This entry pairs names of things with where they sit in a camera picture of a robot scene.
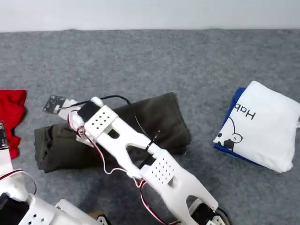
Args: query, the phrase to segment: olive green cloth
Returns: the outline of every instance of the olive green cloth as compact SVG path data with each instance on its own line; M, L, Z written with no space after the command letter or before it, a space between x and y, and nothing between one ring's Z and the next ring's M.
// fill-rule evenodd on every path
M190 132L181 116L174 93L149 98L114 109L114 111L136 131L142 133L136 116L150 138L160 130L156 143L171 154L183 154L191 141ZM98 152L92 147L76 141L76 134L67 123L54 124L35 130L36 161L45 173L58 169L80 169L101 166ZM103 150L105 162L115 164L116 160ZM144 160L145 150L130 147L129 155L133 161Z

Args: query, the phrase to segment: red fabric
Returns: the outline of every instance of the red fabric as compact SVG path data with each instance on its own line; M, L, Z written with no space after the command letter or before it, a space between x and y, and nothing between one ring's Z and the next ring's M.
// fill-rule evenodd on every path
M4 121L11 159L18 157L21 139L12 132L25 113L26 96L25 90L0 90L0 120Z

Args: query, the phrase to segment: carpet floor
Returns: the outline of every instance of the carpet floor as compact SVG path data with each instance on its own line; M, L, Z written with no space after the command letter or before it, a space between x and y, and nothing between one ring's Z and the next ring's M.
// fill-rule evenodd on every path
M235 225L289 225L300 220L300 136L293 168L283 174L213 149L231 98L252 80L300 102L300 30L58 31L0 34L0 89L28 91L15 129L22 138L14 168L37 180L38 196L66 198L84 211L102 209L112 224L159 224L126 175L101 168L39 171L34 129L62 122L42 108L51 94L79 101L120 94L131 101L173 91L192 143L178 162L193 173ZM124 104L107 102L111 107ZM153 209L172 221L149 187Z

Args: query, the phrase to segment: folded fabric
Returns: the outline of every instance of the folded fabric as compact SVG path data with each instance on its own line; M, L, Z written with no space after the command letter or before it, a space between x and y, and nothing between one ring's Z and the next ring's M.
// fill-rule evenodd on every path
M156 143L171 154L183 154L191 141L190 132L182 118L174 93L149 98L123 106L115 112L132 128L142 132L133 115L136 116L149 135L159 133ZM101 159L92 147L76 141L75 133L67 123L55 124L35 130L36 161L45 173L58 169L79 169L101 166ZM115 164L115 159L102 149L107 164ZM130 147L128 153L133 161L144 160L145 150Z
M226 116L225 116L225 118L224 118L224 121L223 121L223 123L222 123L221 128L224 126L224 124L225 124L226 121L228 120L228 118L229 118L229 116L230 116L232 110L234 109L235 105L237 104L237 102L238 102L240 96L242 95L242 93L244 92L245 89L246 89L246 88L238 88L238 89L236 90L236 92L235 92L235 94L234 94L234 96L233 96L233 98L232 98L232 101L231 101L231 103L230 103L230 106L229 106L229 108L228 108L228 111L227 111L227 113L226 113ZM250 162L250 163L259 165L259 164L255 163L255 162L253 162L253 161L251 161L251 160L249 160L249 159L247 159L247 158L245 158L245 157L243 157L243 156L241 156L241 155L239 155L239 154L233 152L232 150L229 150L229 149L223 147L220 143L214 144L214 148L217 149L217 150L223 151L223 152L225 152L225 153L228 153L228 154L230 154L230 155L232 155L232 156L234 156L234 157L241 158L241 159L243 159L243 160L245 160L245 161L247 161L247 162Z
M11 159L18 157L20 137L13 130L25 114L25 90L0 90L0 120L4 121Z
M293 166L299 117L299 103L253 81L213 142L235 156L285 172Z

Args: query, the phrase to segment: white robot limb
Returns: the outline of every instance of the white robot limb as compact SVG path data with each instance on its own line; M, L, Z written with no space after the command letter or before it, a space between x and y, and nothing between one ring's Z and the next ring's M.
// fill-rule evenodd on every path
M65 100L61 106L61 110L56 114L68 120L81 142L94 146L102 155L96 143L100 144L117 159L122 167L118 169L134 179L137 187L142 189L147 183L161 195L169 211L178 220L170 224L200 224L191 215L202 205L205 206L205 213L212 212L209 218L205 218L205 225L227 225L222 220L224 216L216 212L217 201L198 179L183 169L168 151L158 147L146 135L133 130L113 110L104 105L101 99L94 97L82 108L73 100ZM109 135L112 130L119 134L118 138ZM139 169L127 153L128 146L147 150L154 162ZM99 217L96 221L64 199L52 206L35 195L28 194L20 173L7 176L12 171L8 148L0 150L0 154L0 194L7 196L11 201L27 203L29 207L19 225L108 224L104 217ZM188 208L186 199L190 195L197 197L197 200Z

